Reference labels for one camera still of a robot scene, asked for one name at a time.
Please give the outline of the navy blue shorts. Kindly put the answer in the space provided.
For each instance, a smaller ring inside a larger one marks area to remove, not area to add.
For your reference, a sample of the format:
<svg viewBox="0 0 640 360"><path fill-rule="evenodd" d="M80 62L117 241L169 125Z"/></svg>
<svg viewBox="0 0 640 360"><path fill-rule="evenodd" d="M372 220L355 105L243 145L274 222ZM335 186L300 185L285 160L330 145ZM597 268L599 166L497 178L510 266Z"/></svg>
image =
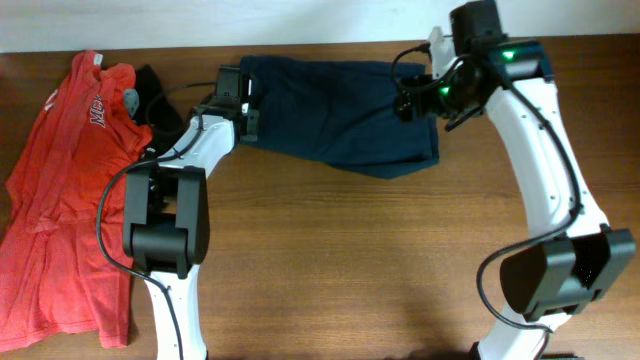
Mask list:
<svg viewBox="0 0 640 360"><path fill-rule="evenodd" d="M245 56L259 115L256 148L374 178L393 179L440 160L434 118L404 123L394 111L391 65Z"/></svg>

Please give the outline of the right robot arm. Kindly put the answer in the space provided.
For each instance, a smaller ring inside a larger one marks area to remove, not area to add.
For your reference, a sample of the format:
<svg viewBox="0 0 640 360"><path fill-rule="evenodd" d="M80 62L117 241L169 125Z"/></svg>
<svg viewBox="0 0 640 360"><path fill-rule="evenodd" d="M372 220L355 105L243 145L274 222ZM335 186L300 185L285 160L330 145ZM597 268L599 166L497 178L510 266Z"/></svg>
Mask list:
<svg viewBox="0 0 640 360"><path fill-rule="evenodd" d="M491 255L505 305L469 357L543 359L555 331L608 292L636 243L630 231L610 226L583 178L543 45L510 39L492 1L469 1L449 22L449 34L434 28L418 46L430 73L393 78L394 110L404 122L443 118L448 129L485 115L498 131L528 236Z"/></svg>

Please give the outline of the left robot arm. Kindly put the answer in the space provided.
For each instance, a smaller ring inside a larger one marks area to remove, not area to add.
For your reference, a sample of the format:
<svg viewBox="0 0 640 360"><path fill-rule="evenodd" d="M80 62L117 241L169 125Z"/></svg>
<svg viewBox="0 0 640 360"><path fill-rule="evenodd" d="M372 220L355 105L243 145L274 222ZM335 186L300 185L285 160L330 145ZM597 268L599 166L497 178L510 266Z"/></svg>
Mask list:
<svg viewBox="0 0 640 360"><path fill-rule="evenodd" d="M149 291L160 359L208 356L198 295L210 242L207 180L240 141L258 135L251 76L222 66L210 85L187 120L174 116L165 92L147 99L141 116L158 146L123 175L123 250Z"/></svg>

